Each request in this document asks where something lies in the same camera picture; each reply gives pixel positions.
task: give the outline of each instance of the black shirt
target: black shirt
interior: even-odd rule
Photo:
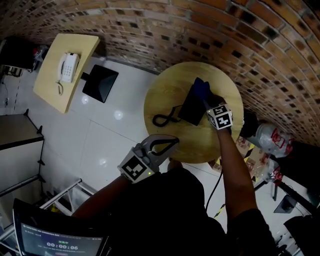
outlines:
[[[111,214],[111,255],[277,255],[258,209],[233,219],[225,234],[204,204],[202,184],[184,168],[132,185]]]

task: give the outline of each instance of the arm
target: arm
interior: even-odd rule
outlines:
[[[217,130],[222,158],[228,222],[249,209],[257,209],[249,170],[228,130]]]
[[[122,175],[119,176],[85,201],[72,216],[82,219],[93,219],[99,216],[105,216],[111,212],[112,207],[124,192],[127,191],[130,184],[126,177]]]

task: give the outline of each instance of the black monitor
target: black monitor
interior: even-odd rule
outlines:
[[[101,256],[108,236],[92,220],[74,218],[14,200],[13,217],[21,255]]]
[[[82,92],[105,103],[118,74],[106,67],[94,65],[90,74],[83,73],[81,76],[81,79],[86,81]]]

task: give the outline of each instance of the wrist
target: wrist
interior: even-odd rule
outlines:
[[[230,135],[229,131],[227,128],[216,130],[216,134],[218,135],[218,138],[225,136],[225,135]]]

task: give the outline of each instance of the brick wall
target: brick wall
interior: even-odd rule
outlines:
[[[0,38],[89,34],[98,53],[153,71],[212,64],[245,108],[320,146],[319,18],[300,0],[2,0]]]

